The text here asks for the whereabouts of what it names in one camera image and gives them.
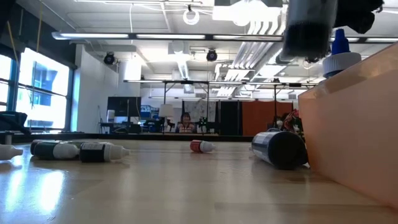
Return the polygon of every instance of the person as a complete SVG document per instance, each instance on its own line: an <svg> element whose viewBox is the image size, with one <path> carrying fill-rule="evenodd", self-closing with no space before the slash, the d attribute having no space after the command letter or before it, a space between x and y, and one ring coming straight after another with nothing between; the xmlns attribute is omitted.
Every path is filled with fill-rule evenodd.
<svg viewBox="0 0 398 224"><path fill-rule="evenodd" d="M176 133L196 133L195 125L191 122L191 116L188 112L181 115L181 122L178 122Z"/></svg>

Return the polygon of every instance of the wooden table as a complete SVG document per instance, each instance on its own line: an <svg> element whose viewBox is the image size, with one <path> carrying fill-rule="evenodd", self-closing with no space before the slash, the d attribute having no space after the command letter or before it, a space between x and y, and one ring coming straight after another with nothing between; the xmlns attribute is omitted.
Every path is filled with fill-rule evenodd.
<svg viewBox="0 0 398 224"><path fill-rule="evenodd" d="M279 171L249 143L111 141L122 163L0 162L0 223L398 223L398 216L310 170Z"/></svg>

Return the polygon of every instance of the security camera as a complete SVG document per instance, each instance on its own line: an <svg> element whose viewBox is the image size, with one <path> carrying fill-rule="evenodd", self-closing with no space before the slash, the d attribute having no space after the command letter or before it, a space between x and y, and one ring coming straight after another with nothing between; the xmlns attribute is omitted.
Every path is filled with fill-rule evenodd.
<svg viewBox="0 0 398 224"><path fill-rule="evenodd" d="M207 53L206 59L208 62L214 62L215 60L217 60L216 50L210 49Z"/></svg>
<svg viewBox="0 0 398 224"><path fill-rule="evenodd" d="M116 63L116 59L114 57L114 52L107 52L104 58L104 63L107 65L114 65Z"/></svg>

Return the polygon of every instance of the computer screen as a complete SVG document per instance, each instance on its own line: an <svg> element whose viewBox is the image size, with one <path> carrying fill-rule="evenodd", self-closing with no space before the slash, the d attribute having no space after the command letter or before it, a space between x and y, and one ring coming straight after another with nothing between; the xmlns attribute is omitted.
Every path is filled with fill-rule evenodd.
<svg viewBox="0 0 398 224"><path fill-rule="evenodd" d="M108 110L114 110L115 116L139 117L141 97L108 97Z"/></svg>

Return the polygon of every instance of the ceiling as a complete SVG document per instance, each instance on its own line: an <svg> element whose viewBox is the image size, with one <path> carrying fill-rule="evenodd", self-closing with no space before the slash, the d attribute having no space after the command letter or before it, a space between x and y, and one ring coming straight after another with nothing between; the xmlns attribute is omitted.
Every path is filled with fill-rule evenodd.
<svg viewBox="0 0 398 224"><path fill-rule="evenodd" d="M76 2L74 0L41 0L48 7L43 7L43 20L52 27L63 32L130 32L129 11L130 5L103 4L101 2ZM22 7L38 16L40 12L39 0L18 0ZM385 10L398 11L398 0L385 0ZM201 9L212 10L214 1L204 1ZM154 33L195 33L195 34L246 34L249 26L236 26L231 21L214 21L211 15L200 14L199 22L190 26L182 17L183 11L167 11L163 14L160 6L142 6L131 8L133 32ZM181 6L165 6L166 10L183 9ZM373 28L366 35L397 36L398 14L382 12L376 14ZM358 35L353 30L345 28L348 35ZM167 60L168 41L130 41L109 40L101 41L101 45L135 45L147 60L143 73L150 77L156 74L170 74L178 69L177 63ZM200 42L188 43L195 57L187 62L190 70L214 71L216 63L206 61L208 49L216 49L218 60L234 60L241 46L239 42ZM369 56L387 47L385 44L366 45L351 44L351 51L362 56ZM129 52L117 54L120 58L128 58ZM304 69L302 64L296 63L284 70L284 77L295 77L297 80L313 77L313 80L322 75L322 66L315 64L310 69Z"/></svg>

